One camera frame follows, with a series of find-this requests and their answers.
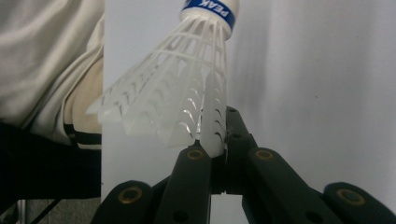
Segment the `black cable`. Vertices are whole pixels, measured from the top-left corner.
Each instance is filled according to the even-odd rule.
[[[61,199],[55,199],[47,206],[46,209],[44,209],[44,211],[41,212],[40,215],[38,215],[38,217],[35,218],[35,220],[31,222],[31,224],[37,224],[39,221],[41,221],[41,219],[43,219],[43,217],[45,217],[50,212],[50,210],[52,210],[52,208],[55,207],[56,204],[58,204],[60,201]]]

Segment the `white fabric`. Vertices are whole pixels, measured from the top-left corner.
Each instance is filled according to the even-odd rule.
[[[62,105],[102,55],[104,1],[0,0],[0,121],[69,144]]]

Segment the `brass screw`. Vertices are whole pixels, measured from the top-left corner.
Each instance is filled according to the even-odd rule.
[[[258,150],[256,152],[256,157],[259,158],[260,160],[269,161],[274,157],[274,155],[267,150]]]
[[[131,186],[119,194],[120,203],[135,203],[142,197],[143,191],[138,186]]]
[[[339,189],[337,190],[337,196],[345,203],[351,205],[360,206],[366,204],[366,200],[364,200],[363,196],[351,189]]]
[[[190,150],[189,152],[187,152],[187,157],[190,160],[198,161],[200,159],[203,159],[205,157],[205,154],[201,150],[193,149],[193,150]]]

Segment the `blue band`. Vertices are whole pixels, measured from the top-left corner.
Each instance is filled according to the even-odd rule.
[[[222,17],[233,29],[235,24],[235,16],[231,10],[218,0],[186,0],[183,10],[190,7],[200,7],[216,13]]]

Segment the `shuttlecock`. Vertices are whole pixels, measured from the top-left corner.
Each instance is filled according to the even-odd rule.
[[[188,0],[181,23],[88,109],[119,121],[129,135],[156,134],[168,147],[200,140],[209,156],[224,149],[225,40],[237,0]]]

